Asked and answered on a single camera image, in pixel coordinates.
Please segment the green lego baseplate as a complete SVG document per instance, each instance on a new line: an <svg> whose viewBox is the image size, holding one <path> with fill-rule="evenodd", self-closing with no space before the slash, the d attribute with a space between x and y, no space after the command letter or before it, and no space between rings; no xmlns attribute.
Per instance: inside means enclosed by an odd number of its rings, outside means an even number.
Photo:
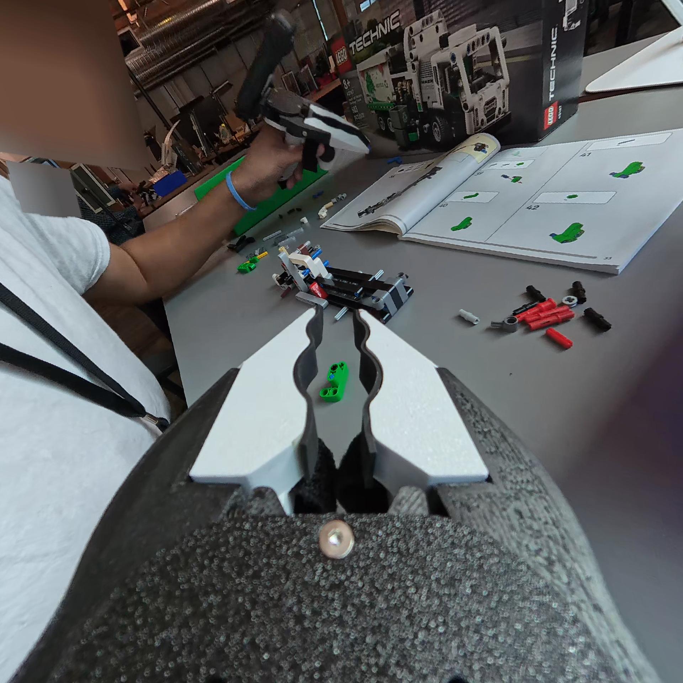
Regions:
<svg viewBox="0 0 683 683"><path fill-rule="evenodd" d="M229 172L232 172L239 167L239 165L243 162L243 158L244 156L238 157L233 163L227 165L218 173L210 177L207 181L200 184L194 190L197 201L202 201L202 199L209 192L211 192L214 187L221 184L225 185L226 176ZM295 187L290 190L278 189L277 192L275 192L268 200L259 203L255 210L248 211L235 225L235 235L240 236L248 232L261 220L270 216L277 209L280 209L285 203L297 196L299 193L303 192L307 187L311 186L320 178L323 178L325 175L327 175L327 173L328 172L323 170L321 167L318 167L316 172L304 170L302 180L298 182Z"/></svg>

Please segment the lego instruction booklet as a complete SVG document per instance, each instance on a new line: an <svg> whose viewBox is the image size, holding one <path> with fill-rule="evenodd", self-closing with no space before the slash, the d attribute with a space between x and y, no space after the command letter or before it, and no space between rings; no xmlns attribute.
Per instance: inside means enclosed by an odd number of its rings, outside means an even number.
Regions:
<svg viewBox="0 0 683 683"><path fill-rule="evenodd" d="M476 134L322 227L617 275L681 202L682 129L508 149Z"/></svg>

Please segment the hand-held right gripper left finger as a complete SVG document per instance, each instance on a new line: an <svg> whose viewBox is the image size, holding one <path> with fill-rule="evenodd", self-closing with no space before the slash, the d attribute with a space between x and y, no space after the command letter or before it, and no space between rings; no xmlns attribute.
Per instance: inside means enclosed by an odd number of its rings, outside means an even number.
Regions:
<svg viewBox="0 0 683 683"><path fill-rule="evenodd" d="M323 312L310 307L239 368L189 475L197 483L271 488L286 514L309 479L318 434L307 392L318 373Z"/></svg>

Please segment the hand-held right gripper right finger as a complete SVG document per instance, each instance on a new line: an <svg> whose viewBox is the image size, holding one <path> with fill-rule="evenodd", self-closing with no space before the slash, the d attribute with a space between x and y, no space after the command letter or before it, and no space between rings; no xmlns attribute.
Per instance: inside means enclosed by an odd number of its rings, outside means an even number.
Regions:
<svg viewBox="0 0 683 683"><path fill-rule="evenodd" d="M354 315L363 406L363 477L391 496L410 486L484 482L489 470L439 368L366 311Z"/></svg>

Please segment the silver ventilation duct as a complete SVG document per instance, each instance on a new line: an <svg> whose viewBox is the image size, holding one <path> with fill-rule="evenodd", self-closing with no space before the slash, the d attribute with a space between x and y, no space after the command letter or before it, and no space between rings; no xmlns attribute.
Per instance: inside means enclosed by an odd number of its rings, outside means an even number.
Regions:
<svg viewBox="0 0 683 683"><path fill-rule="evenodd" d="M195 21L185 25L160 22L137 35L140 46L125 56L124 60L137 81L145 89L152 90L228 44L253 33L259 45L266 26L267 20L263 15L245 16L240 24L228 22L225 16L210 16L205 22Z"/></svg>

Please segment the pile of red lego pins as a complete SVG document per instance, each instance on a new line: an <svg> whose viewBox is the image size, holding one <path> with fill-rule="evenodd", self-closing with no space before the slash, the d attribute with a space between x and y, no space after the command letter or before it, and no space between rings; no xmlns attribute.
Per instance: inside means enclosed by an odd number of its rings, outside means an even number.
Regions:
<svg viewBox="0 0 683 683"><path fill-rule="evenodd" d="M548 298L538 303L531 309L517 316L518 322L524 324L529 330L539 330L552 325L562 324L575 317L571 307L564 304L556 305L556 302Z"/></svg>

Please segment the blue wristband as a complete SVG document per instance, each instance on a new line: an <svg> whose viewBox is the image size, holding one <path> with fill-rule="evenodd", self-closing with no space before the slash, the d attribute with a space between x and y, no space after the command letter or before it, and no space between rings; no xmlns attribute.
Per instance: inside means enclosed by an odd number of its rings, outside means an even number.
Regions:
<svg viewBox="0 0 683 683"><path fill-rule="evenodd" d="M234 181L232 179L233 175L233 170L230 170L226 173L226 186L232 196L232 198L235 200L235 202L245 211L247 212L253 212L256 210L256 207L249 205L240 195L238 190L236 189L234 185Z"/></svg>

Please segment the white monitor stand base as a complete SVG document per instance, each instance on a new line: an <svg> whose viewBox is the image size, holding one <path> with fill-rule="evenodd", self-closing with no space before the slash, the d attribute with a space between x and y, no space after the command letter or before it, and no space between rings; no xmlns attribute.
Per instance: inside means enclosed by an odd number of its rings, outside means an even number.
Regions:
<svg viewBox="0 0 683 683"><path fill-rule="evenodd" d="M662 4L679 27L585 57L579 87L582 99L682 84L682 2Z"/></svg>

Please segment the partly built lego chassis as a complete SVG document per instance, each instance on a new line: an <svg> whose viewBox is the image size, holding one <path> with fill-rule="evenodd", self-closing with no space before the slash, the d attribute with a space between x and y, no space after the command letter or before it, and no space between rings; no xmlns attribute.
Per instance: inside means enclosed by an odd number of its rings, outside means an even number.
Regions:
<svg viewBox="0 0 683 683"><path fill-rule="evenodd" d="M326 308L339 307L335 319L348 311L364 310L386 324L407 303L414 289L407 282L408 276L401 272L395 277L385 277L383 270L374 274L332 267L320 258L320 249L311 250L310 243L302 244L293 252L279 247L282 272L273 275L282 296L293 292L295 297L308 305Z"/></svg>

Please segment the green angled lego piece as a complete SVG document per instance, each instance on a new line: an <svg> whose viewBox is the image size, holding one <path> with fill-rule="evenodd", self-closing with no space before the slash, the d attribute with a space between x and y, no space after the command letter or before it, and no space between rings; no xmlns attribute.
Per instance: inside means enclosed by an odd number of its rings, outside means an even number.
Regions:
<svg viewBox="0 0 683 683"><path fill-rule="evenodd" d="M320 390L320 397L328 403L341 401L344 398L347 381L347 364L343 361L333 363L327 374L328 385Z"/></svg>

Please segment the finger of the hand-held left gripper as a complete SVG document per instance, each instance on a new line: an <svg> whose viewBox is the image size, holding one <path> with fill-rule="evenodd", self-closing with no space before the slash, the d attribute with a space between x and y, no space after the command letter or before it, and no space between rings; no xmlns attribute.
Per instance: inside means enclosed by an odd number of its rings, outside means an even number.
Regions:
<svg viewBox="0 0 683 683"><path fill-rule="evenodd" d="M371 149L370 141L363 132L344 120L305 120L304 130L309 139L327 148L362 155Z"/></svg>
<svg viewBox="0 0 683 683"><path fill-rule="evenodd" d="M305 129L316 132L359 132L357 126L318 103L307 103Z"/></svg>

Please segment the lego truck set box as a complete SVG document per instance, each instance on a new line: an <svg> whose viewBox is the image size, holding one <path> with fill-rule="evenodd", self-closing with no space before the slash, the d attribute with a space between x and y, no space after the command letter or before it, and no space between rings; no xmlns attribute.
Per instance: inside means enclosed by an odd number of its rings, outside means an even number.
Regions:
<svg viewBox="0 0 683 683"><path fill-rule="evenodd" d="M371 1L330 50L375 157L482 132L533 143L576 114L587 14L586 1Z"/></svg>

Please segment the dark mesh chair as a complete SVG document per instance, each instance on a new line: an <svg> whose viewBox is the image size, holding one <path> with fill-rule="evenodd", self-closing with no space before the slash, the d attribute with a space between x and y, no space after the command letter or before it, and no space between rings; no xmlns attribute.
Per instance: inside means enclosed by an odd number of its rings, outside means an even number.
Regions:
<svg viewBox="0 0 683 683"><path fill-rule="evenodd" d="M121 246L126 241L144 233L143 221L138 213L138 205L133 199L138 186L131 182L110 183L107 193L115 201L122 201L124 209L114 210L106 206L106 201L91 192L87 187L77 188L81 218L98 226L113 245Z"/></svg>

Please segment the person's left hand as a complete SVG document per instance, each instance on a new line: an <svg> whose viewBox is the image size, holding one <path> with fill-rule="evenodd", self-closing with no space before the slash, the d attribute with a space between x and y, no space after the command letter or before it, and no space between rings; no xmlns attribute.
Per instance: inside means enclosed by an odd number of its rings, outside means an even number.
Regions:
<svg viewBox="0 0 683 683"><path fill-rule="evenodd" d="M241 199L255 208L278 190L279 180L288 169L293 170L286 179L288 189L302 180L302 158L302 145L288 144L283 131L264 124L243 161L232 172L233 186Z"/></svg>

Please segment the person's left forearm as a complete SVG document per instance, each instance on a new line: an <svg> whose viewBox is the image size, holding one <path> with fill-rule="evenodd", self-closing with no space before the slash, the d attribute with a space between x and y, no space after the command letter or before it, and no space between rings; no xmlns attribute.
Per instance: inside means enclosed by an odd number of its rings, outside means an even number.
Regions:
<svg viewBox="0 0 683 683"><path fill-rule="evenodd" d="M228 239L245 212L222 182L183 216L122 246L111 244L108 266L84 298L140 305L170 295Z"/></svg>

